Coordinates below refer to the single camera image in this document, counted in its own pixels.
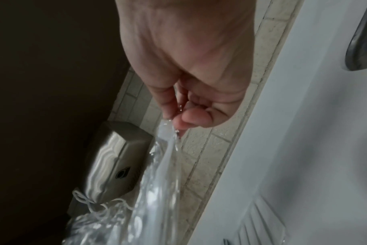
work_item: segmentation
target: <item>skin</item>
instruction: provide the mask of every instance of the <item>skin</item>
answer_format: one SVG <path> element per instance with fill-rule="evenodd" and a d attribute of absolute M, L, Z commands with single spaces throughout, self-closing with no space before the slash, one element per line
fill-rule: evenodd
<path fill-rule="evenodd" d="M 233 116 L 252 75 L 255 0 L 117 0 L 117 6 L 128 60 L 165 119 L 184 133 Z"/>

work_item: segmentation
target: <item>plastic wrap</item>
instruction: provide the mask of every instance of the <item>plastic wrap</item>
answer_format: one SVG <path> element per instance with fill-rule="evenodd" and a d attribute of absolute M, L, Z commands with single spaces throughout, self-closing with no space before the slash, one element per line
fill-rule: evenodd
<path fill-rule="evenodd" d="M 63 245 L 176 245 L 179 182 L 177 133 L 162 121 L 132 209 L 124 199 L 71 220 Z"/>

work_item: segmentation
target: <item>floor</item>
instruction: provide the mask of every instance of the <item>floor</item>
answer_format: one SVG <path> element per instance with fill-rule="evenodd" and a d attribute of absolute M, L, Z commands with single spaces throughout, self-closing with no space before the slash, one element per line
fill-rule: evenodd
<path fill-rule="evenodd" d="M 186 245 L 239 139 L 303 0 L 272 0 L 256 32 L 251 84 L 237 113 L 214 128 L 189 130 L 182 140 L 179 244 Z M 154 133 L 161 111 L 132 69 L 109 120 L 128 121 Z"/>

